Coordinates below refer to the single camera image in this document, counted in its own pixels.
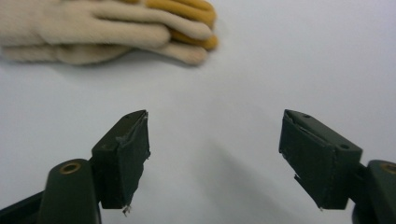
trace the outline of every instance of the yellow glove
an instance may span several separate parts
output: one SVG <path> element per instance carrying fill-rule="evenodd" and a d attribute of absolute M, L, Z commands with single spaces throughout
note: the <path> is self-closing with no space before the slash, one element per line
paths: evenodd
<path fill-rule="evenodd" d="M 203 48 L 170 42 L 169 27 L 195 39 L 212 36 L 210 28 L 202 22 L 138 4 L 0 0 L 1 51 L 6 58 L 18 62 L 100 63 L 132 48 L 188 64 L 205 60 Z"/>
<path fill-rule="evenodd" d="M 121 0 L 127 3 L 136 3 L 139 0 Z M 216 11 L 208 2 L 204 0 L 146 0 L 146 7 L 155 8 L 170 12 L 191 21 L 199 21 L 206 24 L 213 30 L 216 20 Z M 189 37 L 181 32 L 170 28 L 172 39 L 194 46 L 199 46 L 207 50 L 214 49 L 219 41 L 215 35 L 208 39 L 201 40 Z"/>

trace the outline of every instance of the white table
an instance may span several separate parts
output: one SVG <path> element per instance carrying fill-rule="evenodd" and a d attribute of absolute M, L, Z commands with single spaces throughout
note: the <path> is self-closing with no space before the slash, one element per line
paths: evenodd
<path fill-rule="evenodd" d="M 133 211 L 103 223 L 351 223 L 320 212 L 277 152 L 283 110 L 396 161 L 396 2 L 220 1 L 198 67 L 131 52 L 71 66 L 0 59 L 0 208 L 45 187 L 121 116 L 149 112 L 152 155 Z"/>

